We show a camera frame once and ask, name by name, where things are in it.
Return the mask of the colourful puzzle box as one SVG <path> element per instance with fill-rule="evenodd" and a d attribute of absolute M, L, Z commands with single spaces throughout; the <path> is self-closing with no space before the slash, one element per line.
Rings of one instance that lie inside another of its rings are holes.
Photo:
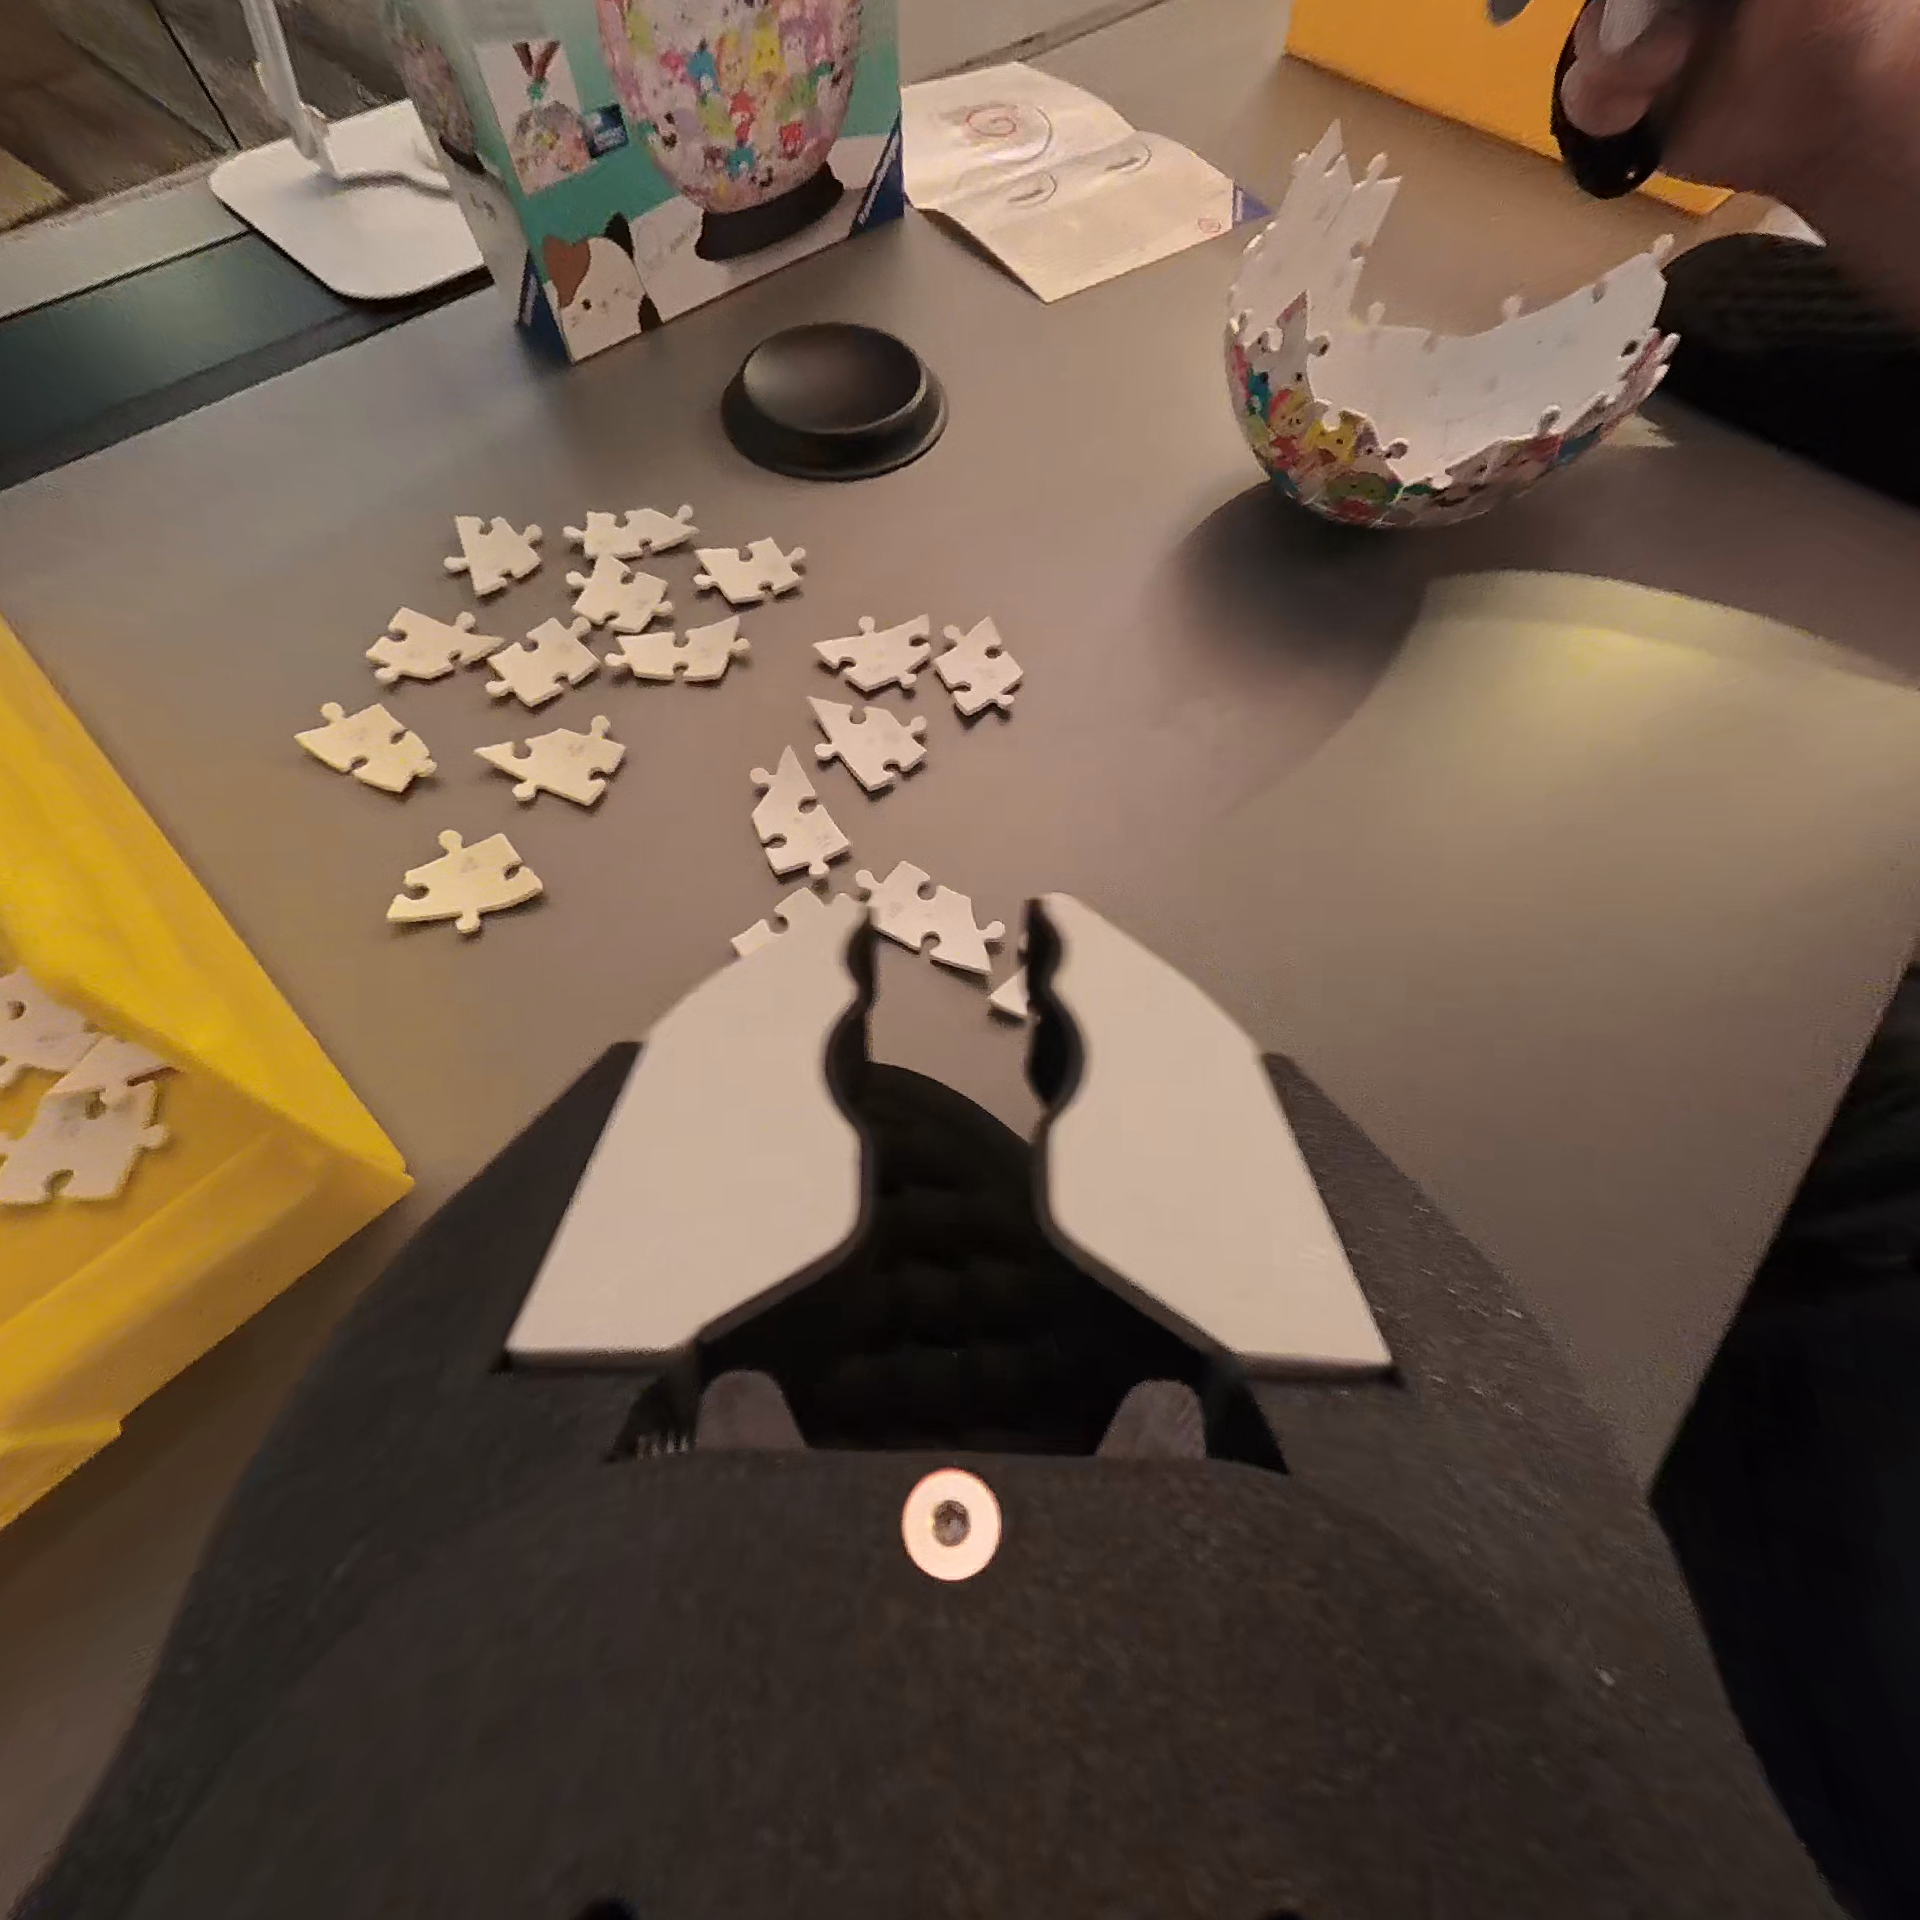
<path fill-rule="evenodd" d="M 897 3 L 388 3 L 517 330 L 581 366 L 906 213 Z"/>

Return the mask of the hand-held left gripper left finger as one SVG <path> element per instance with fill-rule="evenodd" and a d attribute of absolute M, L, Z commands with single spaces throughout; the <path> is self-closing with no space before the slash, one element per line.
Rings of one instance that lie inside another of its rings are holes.
<path fill-rule="evenodd" d="M 828 902 L 661 1015 L 506 1359 L 558 1369 L 677 1360 L 837 1262 L 874 1197 L 857 1117 L 871 1010 L 869 912 Z"/>

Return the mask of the partly built puzzle ball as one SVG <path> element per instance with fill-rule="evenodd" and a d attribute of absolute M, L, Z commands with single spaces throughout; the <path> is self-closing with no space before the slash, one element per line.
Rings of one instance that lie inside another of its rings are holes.
<path fill-rule="evenodd" d="M 1401 181 L 1357 175 L 1339 125 L 1291 163 L 1239 257 L 1222 333 L 1231 414 L 1295 509 L 1363 530 L 1436 530 L 1523 497 L 1609 442 L 1660 390 L 1673 241 L 1471 334 L 1355 306 Z"/>

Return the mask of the heap of white puzzle pieces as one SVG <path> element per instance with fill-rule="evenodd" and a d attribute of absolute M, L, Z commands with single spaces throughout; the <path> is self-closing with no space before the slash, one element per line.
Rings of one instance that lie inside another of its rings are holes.
<path fill-rule="evenodd" d="M 2 1206 L 119 1198 L 167 1145 L 162 1057 L 116 1039 L 22 968 L 2 976 Z"/>

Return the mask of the yellow plastic bin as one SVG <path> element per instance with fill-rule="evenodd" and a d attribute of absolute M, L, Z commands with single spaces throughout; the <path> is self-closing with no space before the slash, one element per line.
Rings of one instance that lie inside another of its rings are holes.
<path fill-rule="evenodd" d="M 411 1190 L 397 1147 L 22 642 L 2 638 L 4 971 L 162 1057 L 167 1145 L 4 1209 L 2 1518 Z"/>
<path fill-rule="evenodd" d="M 1551 71 L 1580 8 L 1299 3 L 1289 14 L 1287 50 L 1343 80 L 1561 163 L 1550 133 Z M 1726 187 L 1662 169 L 1634 195 L 1694 215 L 1730 200 Z"/>

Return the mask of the white stand base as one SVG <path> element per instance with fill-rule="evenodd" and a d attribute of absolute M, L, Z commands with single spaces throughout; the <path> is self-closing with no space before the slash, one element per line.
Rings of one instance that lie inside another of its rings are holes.
<path fill-rule="evenodd" d="M 275 3 L 245 3 L 254 74 L 283 136 L 220 161 L 207 193 L 346 302 L 391 305 L 484 271 L 419 111 L 327 120 L 301 97 Z"/>

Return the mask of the white instruction leaflet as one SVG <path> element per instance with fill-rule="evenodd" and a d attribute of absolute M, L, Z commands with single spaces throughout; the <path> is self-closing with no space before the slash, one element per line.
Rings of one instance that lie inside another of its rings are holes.
<path fill-rule="evenodd" d="M 903 88 L 903 191 L 1054 305 L 1260 222 L 1187 144 L 1034 65 Z"/>

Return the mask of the black round ball stand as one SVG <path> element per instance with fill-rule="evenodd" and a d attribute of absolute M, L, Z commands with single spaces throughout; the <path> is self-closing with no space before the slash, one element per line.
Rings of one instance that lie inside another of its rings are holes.
<path fill-rule="evenodd" d="M 719 419 L 731 447 L 769 474 L 865 483 L 938 447 L 949 400 L 911 346 L 833 321 L 757 343 L 722 393 Z"/>

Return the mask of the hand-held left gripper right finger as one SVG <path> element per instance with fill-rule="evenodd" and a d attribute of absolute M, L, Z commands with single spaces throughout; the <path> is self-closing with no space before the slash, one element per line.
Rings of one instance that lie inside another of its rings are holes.
<path fill-rule="evenodd" d="M 1068 896 L 1023 912 L 1047 1238 L 1198 1352 L 1275 1382 L 1395 1369 L 1260 1045 Z"/>

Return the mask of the person's dark clothing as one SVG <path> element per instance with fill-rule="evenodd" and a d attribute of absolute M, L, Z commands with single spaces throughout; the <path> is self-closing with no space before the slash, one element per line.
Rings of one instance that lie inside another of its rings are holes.
<path fill-rule="evenodd" d="M 1915 506 L 1915 327 L 1801 239 L 1668 272 L 1668 390 Z M 1909 962 L 1655 1480 L 1721 1686 L 1850 1917 L 1917 1917 L 1917 978 Z"/>

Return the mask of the person's right hand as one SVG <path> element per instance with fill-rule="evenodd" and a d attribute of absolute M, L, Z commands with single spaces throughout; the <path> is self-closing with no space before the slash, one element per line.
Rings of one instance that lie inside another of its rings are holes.
<path fill-rule="evenodd" d="M 1557 88 L 1577 133 L 1652 118 L 1670 177 L 1779 202 L 1833 247 L 1915 237 L 1915 3 L 1658 6 L 1634 40 L 1609 18 L 1580 18 Z"/>

